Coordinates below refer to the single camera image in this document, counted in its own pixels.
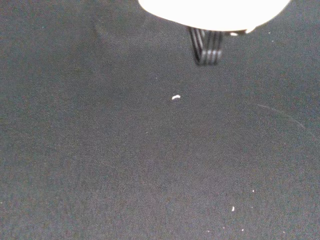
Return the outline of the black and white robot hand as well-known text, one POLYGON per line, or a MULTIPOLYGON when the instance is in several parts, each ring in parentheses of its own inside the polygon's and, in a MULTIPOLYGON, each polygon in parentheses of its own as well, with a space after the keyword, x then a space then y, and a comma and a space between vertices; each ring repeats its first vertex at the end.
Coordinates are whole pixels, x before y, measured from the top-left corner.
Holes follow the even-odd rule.
POLYGON ((216 65, 224 36, 241 36, 269 22, 288 0, 140 0, 139 5, 159 18, 184 25, 199 66, 216 65))

